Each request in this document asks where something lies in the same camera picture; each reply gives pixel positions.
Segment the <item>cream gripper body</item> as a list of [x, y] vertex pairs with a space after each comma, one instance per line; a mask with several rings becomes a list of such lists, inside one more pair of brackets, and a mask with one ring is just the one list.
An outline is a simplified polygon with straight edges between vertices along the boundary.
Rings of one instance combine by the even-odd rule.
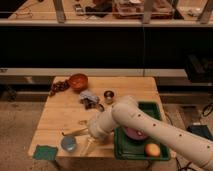
[[81, 156], [88, 156], [90, 153], [93, 152], [93, 150], [97, 147], [98, 145], [98, 140], [88, 136], [85, 139], [85, 143], [83, 145], [82, 151], [80, 153]]

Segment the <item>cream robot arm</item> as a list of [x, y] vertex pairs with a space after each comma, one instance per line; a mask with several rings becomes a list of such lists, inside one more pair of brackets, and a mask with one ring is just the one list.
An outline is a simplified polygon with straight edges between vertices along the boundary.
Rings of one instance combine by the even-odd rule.
[[99, 141], [119, 126], [144, 132], [205, 171], [213, 171], [213, 141], [154, 119], [132, 96], [120, 97], [87, 122], [89, 135]]

